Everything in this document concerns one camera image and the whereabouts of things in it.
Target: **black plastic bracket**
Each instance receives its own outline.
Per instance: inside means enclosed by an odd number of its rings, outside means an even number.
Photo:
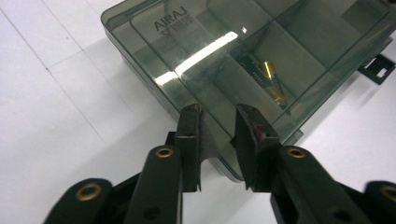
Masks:
[[[182,158],[183,192],[195,192],[201,189],[200,156],[200,117],[199,105],[188,105],[180,112],[177,131],[175,132],[175,146],[180,149]]]
[[[236,150],[247,189],[270,192],[272,158],[281,145],[279,135],[257,108],[250,105],[236,106],[235,132],[231,144]]]
[[[278,223],[373,223],[309,151],[280,148],[276,172],[284,188],[272,190],[280,192],[271,199]]]
[[[111,183],[90,178],[78,182],[52,208],[45,224],[95,224],[108,218],[106,205],[112,194]]]
[[[122,223],[181,223],[181,174],[181,155],[177,147],[152,149]]]
[[[396,184],[372,181],[364,192],[340,186],[373,223],[396,223]]]
[[[368,64],[360,67],[358,71],[376,84],[381,85],[394,69],[394,61],[382,54],[378,54]]]

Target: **black mechanical arm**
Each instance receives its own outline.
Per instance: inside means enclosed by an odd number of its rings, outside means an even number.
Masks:
[[[232,144],[247,189],[271,193],[278,223],[396,223],[396,185],[370,182],[358,192],[334,181],[307,150],[282,146],[258,109],[238,105]],[[182,222],[182,193],[200,188],[210,139],[199,105],[180,113],[175,133],[148,154],[142,172],[112,187],[86,179],[52,208],[46,224]]]

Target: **mounting hole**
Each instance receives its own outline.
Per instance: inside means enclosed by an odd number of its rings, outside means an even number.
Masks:
[[[334,209],[332,215],[340,221],[351,222],[352,217],[350,214],[342,209]]]
[[[291,148],[288,150],[288,154],[294,158],[304,158],[305,157],[305,153],[303,151],[301,151],[300,149],[297,148]]]
[[[154,220],[157,219],[160,214],[161,210],[158,207],[150,207],[143,212],[143,217],[147,220]]]
[[[382,186],[380,189],[381,193],[396,202],[396,188],[393,186]]]
[[[174,150],[170,148],[160,148],[155,152],[155,155],[161,158],[167,158],[174,154]]]
[[[96,183],[90,183],[77,191],[76,198],[81,202],[86,202],[96,198],[101,191],[102,187],[100,187],[100,185]]]

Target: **small metal part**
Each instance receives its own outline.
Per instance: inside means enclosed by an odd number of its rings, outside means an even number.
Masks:
[[[267,88],[272,88],[271,82],[265,76],[259,66],[255,63],[253,57],[244,56],[238,61],[245,71],[259,84],[259,86],[266,90]]]
[[[272,88],[267,90],[268,94],[273,98],[277,105],[282,109],[285,109],[288,107],[288,102],[286,100],[285,93],[283,93],[279,81],[277,80],[274,64],[270,61],[263,62],[262,71],[266,75],[266,78],[271,82]]]
[[[275,77],[274,64],[270,61],[262,63],[262,71],[266,72],[268,78],[272,81]]]
[[[381,193],[392,201],[396,202],[396,188],[393,186],[383,186],[380,189]]]
[[[86,202],[96,198],[101,191],[102,187],[100,185],[89,183],[76,192],[76,198],[81,202]]]
[[[288,154],[294,158],[301,159],[305,157],[305,153],[297,148],[291,148],[288,150]]]
[[[155,152],[155,155],[157,155],[160,158],[168,158],[168,157],[172,156],[173,154],[174,154],[174,151],[167,147],[160,148]]]

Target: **plastic box lid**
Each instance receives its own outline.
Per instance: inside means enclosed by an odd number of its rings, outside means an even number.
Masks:
[[[177,118],[200,104],[220,156],[241,180],[235,106],[252,105],[292,142],[301,125],[389,42],[381,0],[133,0],[102,15],[106,34]]]

